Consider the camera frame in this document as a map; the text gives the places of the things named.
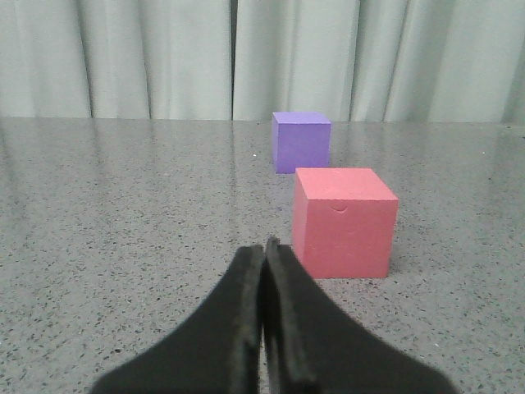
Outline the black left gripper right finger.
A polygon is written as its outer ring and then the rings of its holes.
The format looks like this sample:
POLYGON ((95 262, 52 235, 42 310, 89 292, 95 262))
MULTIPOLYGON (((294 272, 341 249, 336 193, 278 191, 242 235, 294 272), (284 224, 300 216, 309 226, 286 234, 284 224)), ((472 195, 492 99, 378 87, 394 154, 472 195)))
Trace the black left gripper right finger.
POLYGON ((440 371, 346 314, 288 245, 268 240, 262 320, 273 393, 453 393, 440 371))

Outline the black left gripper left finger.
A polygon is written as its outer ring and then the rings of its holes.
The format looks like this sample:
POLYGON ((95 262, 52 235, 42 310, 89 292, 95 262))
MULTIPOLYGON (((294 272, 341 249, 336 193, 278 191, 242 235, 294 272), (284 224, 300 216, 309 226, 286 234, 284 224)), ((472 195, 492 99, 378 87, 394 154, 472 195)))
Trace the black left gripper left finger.
POLYGON ((240 247, 204 302, 159 343, 102 376, 93 393, 256 393, 263 248, 240 247))

